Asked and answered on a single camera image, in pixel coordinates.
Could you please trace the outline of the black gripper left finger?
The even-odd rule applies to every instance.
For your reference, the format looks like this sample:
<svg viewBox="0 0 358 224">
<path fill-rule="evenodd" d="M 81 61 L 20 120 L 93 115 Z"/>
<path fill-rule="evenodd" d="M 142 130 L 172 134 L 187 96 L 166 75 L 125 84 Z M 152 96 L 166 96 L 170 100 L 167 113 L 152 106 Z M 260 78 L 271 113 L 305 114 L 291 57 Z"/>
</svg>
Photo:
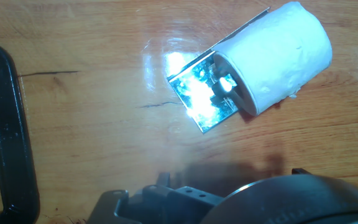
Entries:
<svg viewBox="0 0 358 224">
<path fill-rule="evenodd" d="M 170 174 L 130 196 L 127 190 L 101 194 L 88 224 L 198 224 L 223 198 L 184 186 L 170 187 Z"/>
</svg>

